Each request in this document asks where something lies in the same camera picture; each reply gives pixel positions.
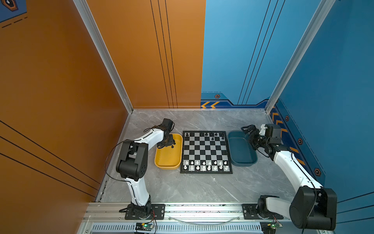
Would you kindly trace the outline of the aluminium corner post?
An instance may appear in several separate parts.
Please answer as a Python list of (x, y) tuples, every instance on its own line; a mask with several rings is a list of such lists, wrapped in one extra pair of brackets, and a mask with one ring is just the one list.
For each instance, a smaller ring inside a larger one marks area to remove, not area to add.
[(133, 106), (130, 101), (130, 98), (126, 92), (124, 84), (120, 78), (120, 75), (117, 71), (117, 68), (114, 64), (114, 61), (110, 55), (110, 52), (104, 42), (104, 39), (100, 33), (100, 30), (97, 26), (97, 23), (94, 19), (94, 16), (89, 8), (87, 1), (84, 0), (73, 0), (76, 9), (78, 10), (80, 17), (85, 24), (86, 29), (98, 51), (103, 64), (105, 65), (108, 74), (129, 114), (133, 113)]
[(277, 100), (282, 94), (283, 90), (290, 81), (292, 75), (294, 74), (296, 68), (304, 57), (306, 51), (308, 50), (311, 42), (318, 33), (320, 27), (325, 21), (327, 15), (329, 14), (331, 8), (335, 4), (335, 0), (323, 0), (320, 1), (315, 13), (313, 14), (301, 40), (299, 41), (290, 61), (288, 62), (284, 72), (282, 73), (272, 95), (265, 107), (265, 112), (270, 114), (272, 108), (275, 106)]

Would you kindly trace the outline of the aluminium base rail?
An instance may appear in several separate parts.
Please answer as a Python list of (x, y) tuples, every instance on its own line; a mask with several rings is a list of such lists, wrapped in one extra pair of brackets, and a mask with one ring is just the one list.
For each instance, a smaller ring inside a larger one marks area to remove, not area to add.
[[(90, 203), (79, 234), (141, 234), (142, 220), (129, 220), (126, 203)], [(149, 234), (301, 234), (287, 218), (260, 219), (240, 202), (165, 202), (150, 216)]]

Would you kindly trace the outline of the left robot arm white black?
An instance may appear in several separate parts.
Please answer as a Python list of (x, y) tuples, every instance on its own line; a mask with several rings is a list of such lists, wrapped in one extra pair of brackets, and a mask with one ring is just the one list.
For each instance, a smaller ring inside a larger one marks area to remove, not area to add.
[(160, 125), (146, 129), (143, 136), (121, 142), (116, 172), (124, 179), (131, 194), (131, 202), (126, 208), (129, 215), (145, 219), (151, 214), (151, 195), (147, 191), (144, 180), (148, 167), (148, 153), (154, 146), (158, 148), (173, 146), (175, 144), (171, 134), (173, 129), (174, 122), (163, 119)]

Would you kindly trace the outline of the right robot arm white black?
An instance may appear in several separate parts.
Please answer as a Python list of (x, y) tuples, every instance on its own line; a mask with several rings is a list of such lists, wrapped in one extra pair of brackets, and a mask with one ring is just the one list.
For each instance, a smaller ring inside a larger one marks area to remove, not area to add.
[(256, 208), (258, 216), (266, 219), (279, 214), (302, 230), (335, 230), (337, 194), (315, 180), (297, 161), (292, 150), (282, 144), (281, 127), (263, 124), (258, 129), (255, 125), (249, 125), (241, 130), (249, 137), (248, 142), (253, 150), (263, 148), (267, 156), (282, 169), (296, 192), (291, 202), (277, 196), (260, 196)]

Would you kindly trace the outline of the yellow plastic tray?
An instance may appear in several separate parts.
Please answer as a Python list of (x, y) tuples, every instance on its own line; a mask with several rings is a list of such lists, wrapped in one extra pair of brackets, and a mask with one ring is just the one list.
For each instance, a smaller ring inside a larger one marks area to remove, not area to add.
[(154, 163), (163, 170), (175, 170), (180, 166), (183, 153), (183, 138), (180, 134), (172, 134), (175, 144), (156, 149)]

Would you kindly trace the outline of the green circuit board left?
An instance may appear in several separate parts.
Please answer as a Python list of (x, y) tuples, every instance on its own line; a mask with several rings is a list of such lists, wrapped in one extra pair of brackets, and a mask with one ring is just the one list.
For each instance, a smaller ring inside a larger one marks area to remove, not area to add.
[(136, 234), (150, 234), (154, 229), (155, 225), (152, 223), (136, 223), (134, 231)]

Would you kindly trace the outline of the aluminium corner post left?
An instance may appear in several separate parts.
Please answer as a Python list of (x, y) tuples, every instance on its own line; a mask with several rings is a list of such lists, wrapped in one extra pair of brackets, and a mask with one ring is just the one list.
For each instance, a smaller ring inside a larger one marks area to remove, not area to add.
[(78, 10), (80, 17), (85, 24), (86, 29), (98, 51), (103, 64), (105, 65), (108, 74), (129, 114), (133, 113), (133, 106), (130, 101), (130, 98), (126, 92), (124, 84), (120, 78), (120, 75), (117, 71), (117, 68), (114, 64), (114, 61), (110, 55), (110, 52), (104, 42), (104, 39), (100, 33), (100, 30), (97, 26), (97, 23), (94, 19), (94, 16), (89, 8), (87, 1), (84, 0), (73, 0), (76, 9)]

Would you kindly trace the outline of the teal plastic tray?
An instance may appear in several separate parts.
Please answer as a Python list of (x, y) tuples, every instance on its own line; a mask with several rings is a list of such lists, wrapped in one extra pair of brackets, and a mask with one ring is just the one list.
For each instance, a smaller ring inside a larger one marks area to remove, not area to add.
[(249, 136), (243, 131), (231, 131), (228, 134), (231, 162), (237, 167), (249, 167), (257, 163), (256, 151), (249, 143)]

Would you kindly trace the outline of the black white chess board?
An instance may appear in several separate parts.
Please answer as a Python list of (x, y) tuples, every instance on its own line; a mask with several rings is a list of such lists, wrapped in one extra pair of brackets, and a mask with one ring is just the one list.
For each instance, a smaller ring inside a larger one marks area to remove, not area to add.
[[(186, 137), (186, 133), (194, 133), (194, 136)], [(212, 137), (219, 137), (219, 141), (212, 141), (209, 136), (209, 133), (213, 133)], [(220, 137), (220, 133), (225, 134), (225, 138)], [(183, 131), (183, 153), (182, 161), (180, 165), (183, 165), (183, 160), (227, 160), (230, 162), (231, 168), (231, 157), (228, 145), (227, 134), (225, 131)], [(197, 173), (197, 174), (221, 174), (225, 175), (226, 173)]]

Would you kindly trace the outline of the white chess piece row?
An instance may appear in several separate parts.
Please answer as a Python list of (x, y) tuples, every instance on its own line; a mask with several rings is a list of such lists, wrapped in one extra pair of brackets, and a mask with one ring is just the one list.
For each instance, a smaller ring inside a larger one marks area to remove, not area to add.
[(226, 173), (231, 174), (230, 162), (227, 160), (183, 160), (181, 173)]

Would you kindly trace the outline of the aluminium corner post right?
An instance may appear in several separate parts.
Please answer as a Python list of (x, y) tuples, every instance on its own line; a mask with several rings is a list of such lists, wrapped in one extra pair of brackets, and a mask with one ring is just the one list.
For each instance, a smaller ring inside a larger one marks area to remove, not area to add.
[(325, 21), (327, 15), (329, 14), (331, 8), (335, 4), (335, 0), (323, 0), (320, 1), (315, 13), (313, 14), (301, 40), (299, 41), (290, 61), (288, 62), (284, 72), (282, 73), (272, 95), (265, 107), (265, 112), (270, 114), (272, 108), (275, 106), (277, 100), (282, 94), (283, 90), (290, 81), (292, 75), (294, 74), (296, 68), (304, 57), (306, 51), (308, 50), (311, 42), (318, 33), (320, 27)]

